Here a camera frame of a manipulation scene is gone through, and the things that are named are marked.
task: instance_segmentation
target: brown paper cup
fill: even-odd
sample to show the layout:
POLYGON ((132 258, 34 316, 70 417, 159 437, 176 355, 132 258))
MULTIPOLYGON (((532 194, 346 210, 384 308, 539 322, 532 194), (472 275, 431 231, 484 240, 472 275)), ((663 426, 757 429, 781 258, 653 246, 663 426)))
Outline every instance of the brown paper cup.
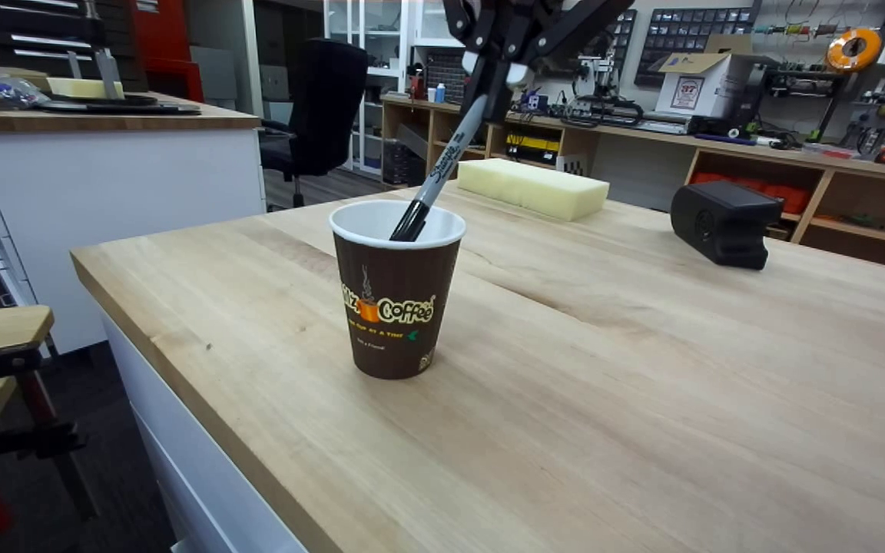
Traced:
POLYGON ((434 206, 414 243, 389 231, 410 202, 371 200, 330 214, 353 367, 376 378, 411 378, 434 362, 450 279, 468 220, 434 206))

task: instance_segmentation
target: yellow sponge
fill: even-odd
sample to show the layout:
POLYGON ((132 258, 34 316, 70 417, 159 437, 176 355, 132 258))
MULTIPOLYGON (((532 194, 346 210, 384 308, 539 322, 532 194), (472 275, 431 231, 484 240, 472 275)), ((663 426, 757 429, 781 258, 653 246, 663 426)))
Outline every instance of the yellow sponge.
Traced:
POLYGON ((510 160, 464 160, 458 187, 523 206, 541 218, 575 220, 602 210, 608 181, 510 160))

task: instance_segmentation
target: robotic arm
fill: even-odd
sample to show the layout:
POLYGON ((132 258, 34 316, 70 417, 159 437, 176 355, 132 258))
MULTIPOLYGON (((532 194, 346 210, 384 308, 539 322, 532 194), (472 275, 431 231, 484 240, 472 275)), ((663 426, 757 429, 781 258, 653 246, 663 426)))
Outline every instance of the robotic arm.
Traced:
POLYGON ((597 33, 602 33, 634 0, 480 0, 480 11, 468 0, 441 0, 450 33, 475 53, 475 69, 464 98, 484 94, 484 122, 502 122, 510 106, 510 66, 534 70, 541 59, 571 59, 597 33))

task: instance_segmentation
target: black case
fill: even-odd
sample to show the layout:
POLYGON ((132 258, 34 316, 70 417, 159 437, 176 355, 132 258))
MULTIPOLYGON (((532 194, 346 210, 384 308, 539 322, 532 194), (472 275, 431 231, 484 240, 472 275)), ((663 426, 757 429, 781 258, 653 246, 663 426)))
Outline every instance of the black case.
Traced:
POLYGON ((671 202, 671 228, 715 265, 762 270, 767 248, 762 234, 781 218, 781 200, 737 183, 678 187, 671 202))

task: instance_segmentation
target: office chair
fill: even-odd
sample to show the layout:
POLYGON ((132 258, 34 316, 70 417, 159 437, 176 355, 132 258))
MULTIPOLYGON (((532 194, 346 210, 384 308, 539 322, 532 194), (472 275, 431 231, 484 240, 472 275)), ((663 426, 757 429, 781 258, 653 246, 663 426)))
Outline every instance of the office chair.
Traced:
POLYGON ((338 39, 311 39, 300 59, 307 70, 291 88, 290 125, 260 122, 260 166, 291 181, 291 206, 303 206, 300 174, 325 174, 346 160, 370 54, 338 39))

